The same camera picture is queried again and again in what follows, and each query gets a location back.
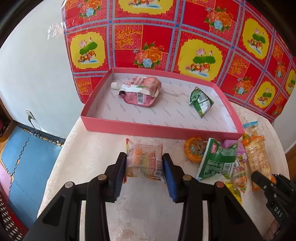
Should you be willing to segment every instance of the barcode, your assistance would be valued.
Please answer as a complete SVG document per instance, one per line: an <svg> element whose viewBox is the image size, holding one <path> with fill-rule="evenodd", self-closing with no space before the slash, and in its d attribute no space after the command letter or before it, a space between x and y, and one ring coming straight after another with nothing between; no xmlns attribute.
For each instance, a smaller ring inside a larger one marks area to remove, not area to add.
<svg viewBox="0 0 296 241"><path fill-rule="evenodd" d="M162 160L157 160L156 161L156 172L155 175L157 178L159 178L160 180L162 180L162 182L165 183L165 177L164 177L164 173L163 173L163 162Z"/></svg>
<svg viewBox="0 0 296 241"><path fill-rule="evenodd" d="M232 165L232 162L231 163L224 163L223 172L230 173L231 165Z"/></svg>
<svg viewBox="0 0 296 241"><path fill-rule="evenodd" d="M145 102L144 102L144 94L137 93L137 97L138 97L138 104L145 104Z"/></svg>
<svg viewBox="0 0 296 241"><path fill-rule="evenodd" d="M197 101L198 101L198 103L200 103L200 102L205 101L205 100L207 100L207 99L208 99L208 97L206 96L205 93L200 93L200 95L199 95Z"/></svg>

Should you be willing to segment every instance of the pink box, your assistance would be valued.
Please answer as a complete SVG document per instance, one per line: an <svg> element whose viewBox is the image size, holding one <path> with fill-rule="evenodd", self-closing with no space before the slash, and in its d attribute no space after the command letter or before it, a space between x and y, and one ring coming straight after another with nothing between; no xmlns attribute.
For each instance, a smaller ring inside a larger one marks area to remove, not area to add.
<svg viewBox="0 0 296 241"><path fill-rule="evenodd" d="M110 87L112 82L126 84L135 76L155 76L162 83L160 94L150 107L127 104ZM188 105L196 86L214 101L203 118ZM81 118L88 131L122 135L204 140L212 137L222 141L239 139L244 134L239 117L216 84L151 69L110 69L86 102Z"/></svg>

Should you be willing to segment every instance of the pink jelly drink pouch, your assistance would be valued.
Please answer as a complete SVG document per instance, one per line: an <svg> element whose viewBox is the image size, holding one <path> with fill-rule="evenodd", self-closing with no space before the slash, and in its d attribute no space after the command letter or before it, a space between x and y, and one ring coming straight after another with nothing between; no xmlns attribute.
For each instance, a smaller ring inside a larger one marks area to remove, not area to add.
<svg viewBox="0 0 296 241"><path fill-rule="evenodd" d="M247 161L247 153L243 144L238 140L225 140L222 142L224 148L228 148L234 143L238 143L237 146L237 158L234 162L234 168L232 172L232 183L240 188L243 192L247 189L247 171L245 168L245 162Z"/></svg>
<svg viewBox="0 0 296 241"><path fill-rule="evenodd" d="M156 77L136 76L127 84L112 83L112 89L119 90L119 96L128 104L150 106L159 94L161 82Z"/></svg>

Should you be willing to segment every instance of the white table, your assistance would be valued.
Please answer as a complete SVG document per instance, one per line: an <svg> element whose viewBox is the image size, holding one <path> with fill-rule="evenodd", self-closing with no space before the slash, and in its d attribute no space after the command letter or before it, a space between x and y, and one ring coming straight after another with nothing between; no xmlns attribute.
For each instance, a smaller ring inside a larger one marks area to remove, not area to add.
<svg viewBox="0 0 296 241"><path fill-rule="evenodd" d="M288 165L279 138L270 122L262 116L233 104L242 123L258 120L258 133L265 136L265 146L273 173L289 177ZM107 166L116 162L118 154L126 152L126 138L141 144L163 144L163 153L169 153L175 165L182 167L185 174L195 177L199 164L186 159L184 140L125 136L89 132L79 118L66 139L52 173L47 181L43 201L39 210L47 206L54 195L68 181L80 184L104 173ZM251 191L248 169L247 191L242 193L242 206L262 235L273 221L266 208L263 191ZM214 184L216 177L204 182ZM173 203L167 188L160 181L128 178L115 204L106 204L110 240L177 240L182 216L182 204ZM85 203L82 205L81 235L84 240Z"/></svg>

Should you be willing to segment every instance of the power cord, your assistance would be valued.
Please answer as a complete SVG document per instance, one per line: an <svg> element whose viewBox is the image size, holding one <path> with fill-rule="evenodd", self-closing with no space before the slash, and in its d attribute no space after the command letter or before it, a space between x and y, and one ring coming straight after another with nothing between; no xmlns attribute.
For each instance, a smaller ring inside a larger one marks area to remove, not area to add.
<svg viewBox="0 0 296 241"><path fill-rule="evenodd" d="M37 134L38 133L38 135L40 136L40 130L38 130L38 132L37 132L37 129L35 128L35 126L32 124L32 121L31 121L31 119L32 119L32 117L30 116L30 115L28 115L28 121L31 123L31 125L33 126L33 128L34 128L34 132L33 132L33 134Z"/></svg>

